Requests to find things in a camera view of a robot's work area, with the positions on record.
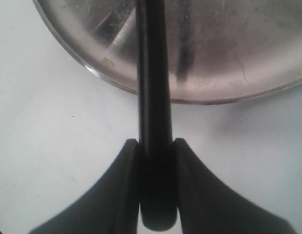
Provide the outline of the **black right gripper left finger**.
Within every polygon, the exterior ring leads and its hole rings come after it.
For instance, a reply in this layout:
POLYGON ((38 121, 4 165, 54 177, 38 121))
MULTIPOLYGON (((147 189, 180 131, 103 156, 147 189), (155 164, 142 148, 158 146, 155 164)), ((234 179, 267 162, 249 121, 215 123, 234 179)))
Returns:
POLYGON ((100 180, 33 234, 135 234, 139 197, 138 142, 129 139, 100 180))

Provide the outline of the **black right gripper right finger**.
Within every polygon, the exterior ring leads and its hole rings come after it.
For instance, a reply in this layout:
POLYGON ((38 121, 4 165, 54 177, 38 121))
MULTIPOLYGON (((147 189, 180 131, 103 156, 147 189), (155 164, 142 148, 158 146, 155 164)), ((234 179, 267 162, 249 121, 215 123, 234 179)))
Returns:
POLYGON ((245 199, 204 165, 188 143, 174 141, 179 214, 185 234, 294 234, 283 218, 245 199))

